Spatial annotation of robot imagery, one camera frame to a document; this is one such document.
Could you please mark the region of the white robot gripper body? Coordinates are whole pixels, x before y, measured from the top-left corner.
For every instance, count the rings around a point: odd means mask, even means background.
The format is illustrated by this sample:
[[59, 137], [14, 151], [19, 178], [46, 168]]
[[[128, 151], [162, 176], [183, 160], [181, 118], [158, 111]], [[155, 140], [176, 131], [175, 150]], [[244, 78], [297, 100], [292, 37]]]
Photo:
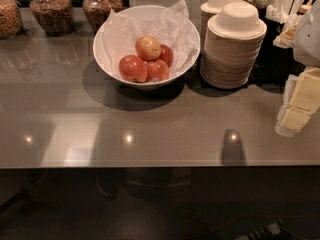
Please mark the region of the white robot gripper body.
[[305, 66], [320, 67], [320, 0], [313, 2], [297, 25], [293, 55]]

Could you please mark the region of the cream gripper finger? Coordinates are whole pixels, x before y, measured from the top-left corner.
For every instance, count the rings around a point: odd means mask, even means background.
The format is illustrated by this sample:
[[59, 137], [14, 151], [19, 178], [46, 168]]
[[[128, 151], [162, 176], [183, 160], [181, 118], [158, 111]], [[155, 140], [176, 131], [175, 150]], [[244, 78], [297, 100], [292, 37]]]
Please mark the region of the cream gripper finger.
[[290, 106], [289, 101], [295, 90], [297, 76], [290, 75], [286, 81], [283, 93], [283, 103], [277, 115], [275, 132], [284, 137], [294, 137], [300, 133], [311, 119], [311, 115], [301, 109]]
[[311, 114], [320, 108], [320, 68], [307, 67], [298, 76], [289, 104]]

